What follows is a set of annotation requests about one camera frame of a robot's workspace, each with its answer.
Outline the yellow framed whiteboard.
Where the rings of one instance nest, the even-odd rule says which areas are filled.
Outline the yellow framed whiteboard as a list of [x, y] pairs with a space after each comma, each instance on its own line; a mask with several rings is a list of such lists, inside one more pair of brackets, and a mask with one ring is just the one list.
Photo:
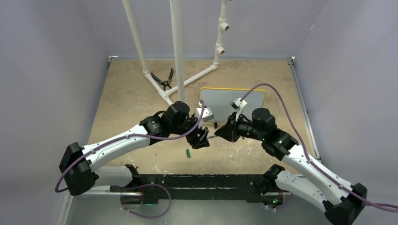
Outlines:
[[[199, 89], [199, 98], [204, 100], [214, 117], [208, 123], [226, 123], [228, 117], [235, 111], [230, 103], [236, 98], [241, 98], [248, 89], [210, 88]], [[246, 98], [247, 105], [243, 108], [243, 114], [252, 119], [252, 111], [262, 108], [265, 103], [266, 91], [253, 90]]]

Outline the green marker cap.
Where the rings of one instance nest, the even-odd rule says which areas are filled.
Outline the green marker cap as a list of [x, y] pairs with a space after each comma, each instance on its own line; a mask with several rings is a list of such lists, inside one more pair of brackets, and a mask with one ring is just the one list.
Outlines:
[[188, 158], [191, 158], [191, 154], [190, 154], [190, 150], [189, 149], [186, 149], [186, 155], [187, 155]]

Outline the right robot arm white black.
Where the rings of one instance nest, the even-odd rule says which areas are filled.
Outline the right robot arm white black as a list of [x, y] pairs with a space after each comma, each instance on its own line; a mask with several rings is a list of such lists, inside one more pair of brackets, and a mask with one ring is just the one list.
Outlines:
[[262, 192], [285, 190], [319, 208], [333, 225], [351, 225], [365, 208], [367, 188], [339, 178], [311, 155], [287, 132], [279, 129], [266, 108], [257, 108], [252, 119], [234, 112], [215, 135], [229, 142], [240, 137], [261, 141], [267, 154], [300, 172], [298, 177], [284, 167], [272, 165], [263, 175]]

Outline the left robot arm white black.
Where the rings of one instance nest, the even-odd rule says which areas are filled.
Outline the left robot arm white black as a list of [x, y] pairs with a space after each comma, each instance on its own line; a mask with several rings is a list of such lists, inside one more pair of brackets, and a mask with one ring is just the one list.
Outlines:
[[132, 165], [109, 167], [106, 164], [133, 150], [160, 141], [185, 138], [193, 149], [209, 147], [209, 130], [202, 124], [213, 117], [213, 112], [202, 100], [194, 114], [190, 114], [186, 103], [176, 101], [167, 110], [145, 117], [127, 131], [104, 141], [85, 146], [74, 142], [67, 146], [60, 161], [61, 177], [55, 191], [69, 191], [72, 196], [76, 196], [93, 187], [107, 185], [124, 187], [129, 192], [136, 191], [140, 179]]

